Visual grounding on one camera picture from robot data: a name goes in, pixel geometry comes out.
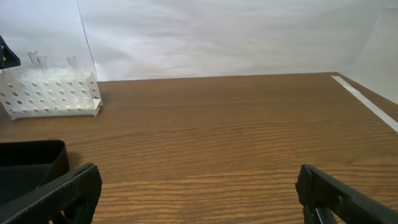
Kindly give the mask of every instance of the brown tabletop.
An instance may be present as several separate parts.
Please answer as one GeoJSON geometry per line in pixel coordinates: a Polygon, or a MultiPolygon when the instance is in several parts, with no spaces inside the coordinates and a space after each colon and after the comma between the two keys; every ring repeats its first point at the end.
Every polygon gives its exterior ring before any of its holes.
{"type": "Polygon", "coordinates": [[[303,223],[304,163],[398,210],[398,134],[330,75],[103,82],[97,117],[1,110],[0,141],[61,139],[71,169],[94,162],[97,224],[303,223]]]}

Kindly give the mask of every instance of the white perforated rack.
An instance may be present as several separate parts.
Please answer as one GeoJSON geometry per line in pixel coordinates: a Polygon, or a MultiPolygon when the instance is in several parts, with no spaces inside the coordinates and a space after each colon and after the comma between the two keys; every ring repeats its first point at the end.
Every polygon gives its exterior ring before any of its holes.
{"type": "Polygon", "coordinates": [[[98,114],[102,101],[93,72],[37,76],[39,69],[29,71],[0,73],[0,101],[11,119],[98,114]]]}

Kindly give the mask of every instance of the black plastic container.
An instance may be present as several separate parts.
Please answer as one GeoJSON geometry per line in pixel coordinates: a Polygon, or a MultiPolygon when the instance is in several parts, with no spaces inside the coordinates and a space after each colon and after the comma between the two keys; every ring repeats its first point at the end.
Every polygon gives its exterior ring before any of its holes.
{"type": "Polygon", "coordinates": [[[68,171],[63,141],[0,143],[0,206],[68,171]]]}

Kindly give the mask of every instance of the white tape strip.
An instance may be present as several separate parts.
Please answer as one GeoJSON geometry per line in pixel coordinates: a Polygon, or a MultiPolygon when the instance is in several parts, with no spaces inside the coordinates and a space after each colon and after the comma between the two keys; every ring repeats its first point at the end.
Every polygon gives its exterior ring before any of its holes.
{"type": "Polygon", "coordinates": [[[346,88],[352,95],[354,95],[357,99],[360,100],[365,106],[367,106],[374,114],[376,114],[380,119],[382,119],[386,124],[388,124],[394,131],[398,132],[398,122],[392,119],[388,114],[378,108],[374,103],[368,100],[362,93],[358,90],[354,89],[350,84],[344,81],[339,76],[331,76],[338,83],[340,83],[344,88],[346,88]]]}

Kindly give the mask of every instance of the wooden table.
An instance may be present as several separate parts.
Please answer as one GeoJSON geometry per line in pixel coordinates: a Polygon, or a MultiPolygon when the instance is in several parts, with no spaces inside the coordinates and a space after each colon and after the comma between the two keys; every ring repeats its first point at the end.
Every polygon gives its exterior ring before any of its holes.
{"type": "Polygon", "coordinates": [[[97,224],[303,223],[304,163],[398,210],[398,134],[330,75],[100,83],[97,117],[1,111],[0,141],[61,139],[71,169],[98,165],[97,224]]]}

